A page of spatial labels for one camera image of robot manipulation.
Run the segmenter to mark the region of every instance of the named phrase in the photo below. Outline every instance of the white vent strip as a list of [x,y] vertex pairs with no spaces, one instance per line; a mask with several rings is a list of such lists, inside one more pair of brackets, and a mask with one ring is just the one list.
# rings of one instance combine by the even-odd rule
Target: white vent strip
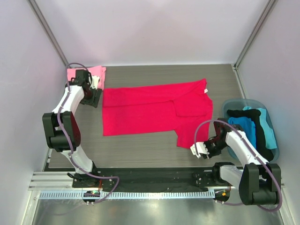
[[[41,191],[39,199],[90,199],[83,197],[86,191]],[[106,196],[108,192],[101,192],[99,198]],[[113,192],[107,199],[187,199],[187,198],[214,198],[214,190],[207,192],[186,192],[186,193],[128,193]]]

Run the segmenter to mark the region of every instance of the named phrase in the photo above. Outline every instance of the white wall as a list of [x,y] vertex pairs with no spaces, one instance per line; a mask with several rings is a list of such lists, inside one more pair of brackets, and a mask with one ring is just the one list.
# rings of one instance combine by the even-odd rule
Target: white wall
[[264,103],[270,113],[296,224],[300,224],[299,12],[300,1],[279,0],[240,66],[247,96]]
[[69,61],[234,63],[267,0],[37,0]]
[[25,0],[0,1],[0,224],[20,224],[42,169],[42,115],[63,93],[63,65]]

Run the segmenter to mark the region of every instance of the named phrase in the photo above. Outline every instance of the pile of clothes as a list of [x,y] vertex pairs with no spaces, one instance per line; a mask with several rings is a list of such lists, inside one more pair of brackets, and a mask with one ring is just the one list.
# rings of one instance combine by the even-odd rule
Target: pile of clothes
[[268,161],[274,158],[271,149],[276,149],[274,131],[266,121],[266,109],[252,109],[246,106],[243,110],[227,110],[229,124],[239,124],[248,140],[256,150]]

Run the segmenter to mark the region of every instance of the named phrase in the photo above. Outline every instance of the pink cloth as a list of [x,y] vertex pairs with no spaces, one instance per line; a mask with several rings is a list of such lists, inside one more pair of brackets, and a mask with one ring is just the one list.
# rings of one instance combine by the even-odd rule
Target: pink cloth
[[[78,69],[82,69],[82,68],[67,69],[67,79],[68,79],[68,81],[70,81],[72,77],[75,77],[75,72]],[[104,90],[106,67],[102,67],[102,66],[90,67],[90,68],[88,68],[88,70],[90,71],[92,76],[100,77],[100,81],[98,83],[98,88]]]
[[[103,92],[103,135],[128,135],[175,130],[177,146],[190,148],[197,126],[212,117],[206,80]],[[203,125],[197,141],[208,139]]]

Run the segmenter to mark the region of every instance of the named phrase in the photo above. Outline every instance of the black cloth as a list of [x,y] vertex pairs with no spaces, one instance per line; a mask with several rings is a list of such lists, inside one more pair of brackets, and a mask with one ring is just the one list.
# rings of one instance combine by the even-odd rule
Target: black cloth
[[227,114],[230,117],[247,117],[255,123],[255,135],[256,135],[256,150],[264,157],[266,160],[271,161],[274,156],[270,149],[266,148],[266,138],[264,136],[263,128],[259,121],[259,116],[261,112],[257,109],[248,110],[227,110]]

